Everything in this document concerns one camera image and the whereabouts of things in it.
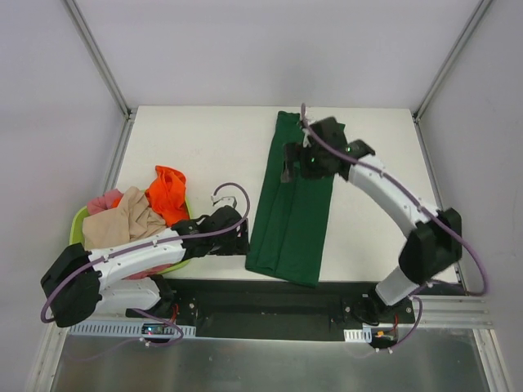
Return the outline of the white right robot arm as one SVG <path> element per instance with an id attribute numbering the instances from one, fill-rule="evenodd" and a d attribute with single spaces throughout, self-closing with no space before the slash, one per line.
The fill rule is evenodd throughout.
<path id="1" fill-rule="evenodd" d="M 298 126 L 304 137 L 284 145 L 282 182 L 297 176 L 307 180 L 340 176 L 367 194 L 405 237 L 397 267 L 375 286 L 368 301 L 369 316 L 386 322 L 396 314 L 398 302 L 461 258 L 461 216 L 414 196 L 387 172 L 373 148 L 361 139 L 348 141 L 336 118 L 314 123 L 300 118 Z"/>

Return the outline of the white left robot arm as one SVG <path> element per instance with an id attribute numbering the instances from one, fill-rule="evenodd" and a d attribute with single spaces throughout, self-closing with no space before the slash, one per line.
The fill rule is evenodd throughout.
<path id="1" fill-rule="evenodd" d="M 71 244 L 41 278 L 46 301 L 40 319 L 57 327 L 103 313 L 170 319 L 174 294 L 156 268 L 207 255 L 245 255 L 248 247 L 248 218 L 228 205 L 134 243 L 92 250 Z"/>

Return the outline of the dark green t-shirt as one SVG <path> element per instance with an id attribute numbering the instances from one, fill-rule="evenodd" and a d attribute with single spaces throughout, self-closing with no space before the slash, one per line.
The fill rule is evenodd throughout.
<path id="1" fill-rule="evenodd" d="M 284 145 L 301 142 L 299 114 L 279 111 L 246 256 L 248 271 L 316 287 L 329 221 L 333 178 L 280 181 Z"/>

